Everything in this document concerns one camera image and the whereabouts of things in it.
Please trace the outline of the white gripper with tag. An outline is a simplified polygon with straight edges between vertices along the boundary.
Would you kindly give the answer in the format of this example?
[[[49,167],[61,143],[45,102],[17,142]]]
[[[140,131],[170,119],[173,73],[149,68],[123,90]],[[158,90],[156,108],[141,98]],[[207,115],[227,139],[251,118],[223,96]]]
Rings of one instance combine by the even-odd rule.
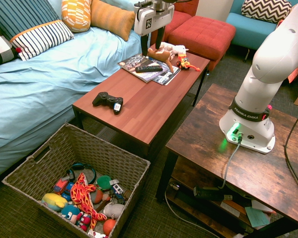
[[[152,4],[141,7],[140,4],[134,5],[136,14],[134,31],[141,36],[142,55],[148,54],[149,33],[157,30],[155,48],[159,49],[163,40],[165,26],[172,21],[174,15],[174,5],[166,4],[164,10],[158,10],[157,6]]]

